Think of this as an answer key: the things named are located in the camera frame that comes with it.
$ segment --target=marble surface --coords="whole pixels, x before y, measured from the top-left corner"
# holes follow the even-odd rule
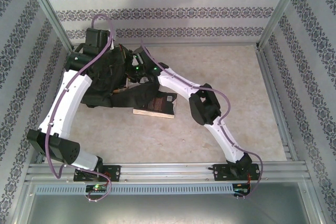
[[[241,147],[264,161],[286,160],[253,46],[149,50],[185,78],[209,83],[229,97],[232,109],[225,122]],[[224,99],[217,98],[222,112],[226,111]],[[216,140],[192,119],[188,101],[180,95],[175,119],[133,115],[131,108],[90,109],[81,104],[70,140],[105,163],[225,161]]]

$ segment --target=purple cable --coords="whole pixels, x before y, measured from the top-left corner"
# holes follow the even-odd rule
[[[146,46],[143,44],[142,40],[141,40],[141,47],[143,48],[143,50],[145,51],[145,53],[148,55],[149,58],[151,58],[151,60],[162,70],[164,71],[165,73],[167,73],[169,76],[173,77],[173,78],[176,78],[177,80],[179,80],[180,82],[184,83],[185,85],[189,86],[190,88],[192,89],[198,89],[198,90],[206,90],[206,91],[213,91],[215,93],[218,93],[220,94],[224,99],[225,101],[227,102],[227,111],[226,113],[219,119],[218,121],[218,124],[219,124],[219,127],[220,129],[222,130],[223,134],[225,135],[225,137],[227,138],[227,140],[229,141],[229,143],[234,146],[236,149],[240,150],[241,152],[246,152],[250,155],[253,155],[253,156],[256,156],[259,161],[260,161],[260,176],[257,180],[257,183],[256,183],[256,186],[253,188],[253,190],[247,195],[245,196],[245,198],[249,198],[251,196],[251,194],[256,190],[256,188],[258,187],[259,183],[260,183],[260,180],[261,180],[261,177],[262,177],[262,173],[264,171],[264,164],[263,164],[263,161],[261,160],[260,156],[256,153],[253,153],[253,152],[250,152],[250,151],[247,151],[247,150],[244,150],[242,148],[240,148],[239,146],[237,146],[230,138],[229,136],[226,134],[223,126],[222,126],[222,121],[223,119],[229,114],[230,110],[231,110],[231,104],[230,104],[230,101],[228,99],[228,97],[226,95],[224,95],[222,92],[216,90],[216,89],[210,89],[210,88],[202,88],[202,87],[196,87],[196,86],[192,86],[190,85],[188,82],[184,81],[183,79],[179,78],[178,76],[174,76],[173,74],[171,74],[170,72],[168,72],[165,68],[163,68],[159,62],[157,60],[154,59],[153,56],[151,56],[151,54],[149,53],[149,51],[147,50]]]
[[[109,25],[110,25],[110,36],[109,36],[109,39],[107,41],[107,44],[105,45],[105,47],[103,48],[103,50],[96,56],[94,57],[89,63],[87,63],[84,67],[82,67],[72,78],[71,80],[68,82],[68,84],[65,86],[64,90],[62,91],[62,93],[60,94],[56,104],[55,104],[55,107],[51,113],[51,116],[50,116],[50,120],[49,120],[49,124],[48,124],[48,128],[47,128],[47,132],[46,132],[46,139],[45,139],[45,150],[46,150],[46,158],[47,158],[47,161],[48,161],[48,165],[49,165],[49,168],[51,170],[51,172],[53,173],[53,175],[57,178],[57,179],[60,179],[61,176],[62,176],[62,170],[63,170],[63,167],[65,166],[65,164],[63,164],[61,166],[61,168],[59,169],[59,173],[57,174],[56,171],[55,171],[55,168],[53,166],[53,163],[51,161],[51,158],[50,158],[50,152],[49,152],[49,135],[50,135],[50,132],[51,132],[51,127],[53,126],[53,122],[54,122],[54,118],[55,118],[55,115],[56,115],[56,112],[57,112],[57,109],[65,95],[65,93],[69,90],[71,84],[74,82],[74,80],[80,75],[82,74],[87,68],[89,68],[92,64],[94,64],[108,49],[109,47],[111,46],[111,43],[113,42],[113,35],[114,35],[114,32],[113,32],[113,25],[112,25],[112,20],[105,14],[97,14],[93,17],[92,19],[92,22],[91,22],[91,27],[93,28],[94,24],[95,24],[95,20],[98,18],[98,17],[104,17]],[[100,197],[99,199],[96,199],[95,201],[98,201],[98,200],[101,200],[103,198],[105,198],[111,191],[111,180],[108,176],[106,176],[105,174],[102,174],[102,173],[98,173],[98,172],[95,172],[93,170],[86,170],[86,169],[82,169],[82,168],[79,168],[79,167],[75,167],[73,165],[68,165],[70,167],[73,167],[75,169],[79,169],[79,170],[82,170],[84,172],[87,172],[87,173],[92,173],[92,174],[96,174],[96,175],[99,175],[99,176],[102,176],[104,178],[106,178],[108,180],[108,183],[110,184],[110,187],[109,189],[107,190],[107,192],[102,196]]]

